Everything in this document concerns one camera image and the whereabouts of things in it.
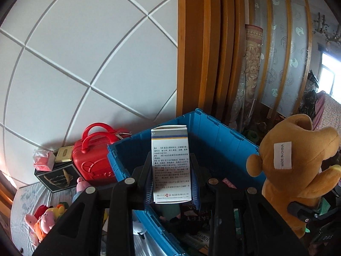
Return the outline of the white blue medicine box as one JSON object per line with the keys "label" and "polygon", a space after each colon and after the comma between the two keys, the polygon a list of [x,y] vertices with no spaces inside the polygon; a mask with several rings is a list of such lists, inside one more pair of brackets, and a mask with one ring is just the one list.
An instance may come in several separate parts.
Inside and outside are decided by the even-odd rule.
{"label": "white blue medicine box", "polygon": [[153,200],[155,204],[189,202],[191,167],[186,125],[151,130]]}

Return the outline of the rolled patterned carpet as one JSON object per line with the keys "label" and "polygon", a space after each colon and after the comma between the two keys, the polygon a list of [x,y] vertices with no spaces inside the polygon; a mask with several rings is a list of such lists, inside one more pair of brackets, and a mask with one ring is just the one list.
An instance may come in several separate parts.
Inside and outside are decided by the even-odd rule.
{"label": "rolled patterned carpet", "polygon": [[232,105],[229,126],[239,132],[250,122],[260,72],[263,29],[246,24],[246,50],[242,58],[236,98]]}

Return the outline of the black gift box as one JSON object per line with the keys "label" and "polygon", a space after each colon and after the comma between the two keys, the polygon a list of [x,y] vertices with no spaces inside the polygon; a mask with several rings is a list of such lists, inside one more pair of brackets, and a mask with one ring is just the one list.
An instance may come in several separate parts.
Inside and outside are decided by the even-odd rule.
{"label": "black gift box", "polygon": [[73,162],[55,164],[52,171],[34,171],[36,178],[52,193],[76,187],[81,174]]}

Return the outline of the pink tissue pack on box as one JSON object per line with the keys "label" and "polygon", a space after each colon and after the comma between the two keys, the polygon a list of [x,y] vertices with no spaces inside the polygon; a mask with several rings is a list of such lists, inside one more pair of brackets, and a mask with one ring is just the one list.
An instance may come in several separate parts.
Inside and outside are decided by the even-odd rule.
{"label": "pink tissue pack on box", "polygon": [[33,166],[37,171],[50,172],[53,170],[55,155],[52,151],[35,150],[33,152]]}

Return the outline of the small gold box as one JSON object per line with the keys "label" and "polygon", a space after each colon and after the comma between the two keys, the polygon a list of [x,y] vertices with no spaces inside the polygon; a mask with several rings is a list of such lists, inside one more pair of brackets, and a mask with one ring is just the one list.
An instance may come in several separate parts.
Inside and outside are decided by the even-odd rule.
{"label": "small gold box", "polygon": [[64,162],[71,162],[72,160],[72,152],[74,146],[63,146],[61,147],[57,155],[55,156],[55,163],[64,163]]}

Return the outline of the pink pig plush orange dress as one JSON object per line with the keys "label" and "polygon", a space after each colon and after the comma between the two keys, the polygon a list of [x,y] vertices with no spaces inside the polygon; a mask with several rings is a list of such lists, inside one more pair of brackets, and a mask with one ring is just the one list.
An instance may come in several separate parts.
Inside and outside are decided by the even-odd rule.
{"label": "pink pig plush orange dress", "polygon": [[67,208],[68,206],[64,204],[58,204],[56,207],[40,205],[34,214],[26,214],[24,221],[40,243],[66,212]]}

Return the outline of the brown bear plush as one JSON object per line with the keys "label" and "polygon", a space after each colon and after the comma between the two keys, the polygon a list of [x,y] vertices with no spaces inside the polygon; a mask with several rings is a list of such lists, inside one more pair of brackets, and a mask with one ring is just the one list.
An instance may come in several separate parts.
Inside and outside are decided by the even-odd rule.
{"label": "brown bear plush", "polygon": [[276,209],[289,227],[301,238],[306,223],[287,210],[291,202],[316,209],[321,197],[330,192],[340,180],[340,165],[322,170],[323,161],[339,149],[336,129],[313,130],[311,118],[295,114],[275,125],[263,138],[258,154],[246,161],[250,176],[264,173],[263,196]]}

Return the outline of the red hard-shell handbag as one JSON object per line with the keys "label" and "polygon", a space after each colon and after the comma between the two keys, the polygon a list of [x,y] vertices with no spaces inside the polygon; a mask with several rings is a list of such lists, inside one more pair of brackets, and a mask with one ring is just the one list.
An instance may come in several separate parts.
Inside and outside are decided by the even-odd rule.
{"label": "red hard-shell handbag", "polygon": [[73,163],[85,181],[93,186],[116,182],[107,158],[107,146],[130,136],[129,130],[114,129],[103,122],[95,122],[86,127],[72,150]]}

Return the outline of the blue dress pig plush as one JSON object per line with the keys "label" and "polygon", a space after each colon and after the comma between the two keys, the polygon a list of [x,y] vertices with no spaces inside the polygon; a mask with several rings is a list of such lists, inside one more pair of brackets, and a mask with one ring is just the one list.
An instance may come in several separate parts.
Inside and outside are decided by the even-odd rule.
{"label": "blue dress pig plush", "polygon": [[82,177],[79,177],[77,179],[76,193],[72,198],[72,203],[75,200],[77,200],[77,198],[81,195],[81,193],[90,186],[91,186],[91,184],[89,182],[85,181]]}

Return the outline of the blue plastic storage crate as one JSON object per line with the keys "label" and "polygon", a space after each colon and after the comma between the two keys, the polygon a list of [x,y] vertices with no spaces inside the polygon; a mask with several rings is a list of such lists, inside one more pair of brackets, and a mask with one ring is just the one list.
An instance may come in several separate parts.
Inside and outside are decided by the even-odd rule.
{"label": "blue plastic storage crate", "polygon": [[[214,117],[196,109],[173,120],[168,125],[186,125],[190,152],[195,154],[201,168],[208,168],[214,176],[227,178],[237,188],[262,189],[265,175],[251,177],[246,171],[248,156],[258,153],[258,146],[243,135],[227,127]],[[134,169],[145,163],[151,150],[151,130],[108,146],[107,158],[118,181],[130,177]],[[186,255],[179,241],[169,233],[155,211],[146,206],[133,212],[163,255]]]}

